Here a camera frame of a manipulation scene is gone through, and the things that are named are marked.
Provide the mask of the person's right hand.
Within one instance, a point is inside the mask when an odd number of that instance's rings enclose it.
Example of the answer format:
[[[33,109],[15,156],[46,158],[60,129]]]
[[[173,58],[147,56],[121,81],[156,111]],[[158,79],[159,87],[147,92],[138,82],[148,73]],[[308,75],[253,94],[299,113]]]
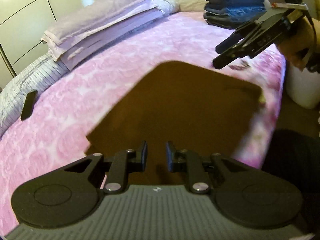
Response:
[[[291,37],[286,37],[276,44],[280,53],[292,63],[294,67],[302,72],[306,66],[298,52],[310,48],[313,45],[313,27],[306,17],[301,18],[297,23],[297,29]]]

